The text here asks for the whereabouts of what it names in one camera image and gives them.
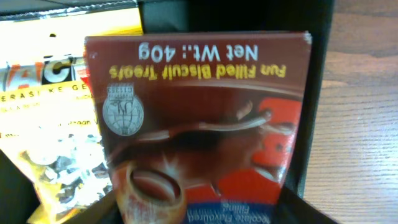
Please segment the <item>biscuit package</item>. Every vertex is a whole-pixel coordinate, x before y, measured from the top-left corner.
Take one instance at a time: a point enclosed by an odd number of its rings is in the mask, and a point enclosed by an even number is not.
[[[124,222],[270,223],[311,44],[308,32],[88,37]]]
[[[34,183],[41,206],[29,223],[62,223],[112,190],[84,38],[142,34],[136,6],[123,1],[0,17],[7,31],[0,43],[0,149]]]

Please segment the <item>white certification stamp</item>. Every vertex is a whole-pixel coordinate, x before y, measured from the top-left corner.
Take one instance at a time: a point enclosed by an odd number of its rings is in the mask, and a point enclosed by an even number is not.
[[[135,134],[144,121],[144,107],[130,83],[111,84],[103,106],[103,118],[114,133],[121,136]]]

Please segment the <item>wooden table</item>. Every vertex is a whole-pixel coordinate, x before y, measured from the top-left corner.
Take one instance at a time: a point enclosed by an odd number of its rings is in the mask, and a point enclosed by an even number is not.
[[[398,223],[398,0],[336,0],[304,197]]]

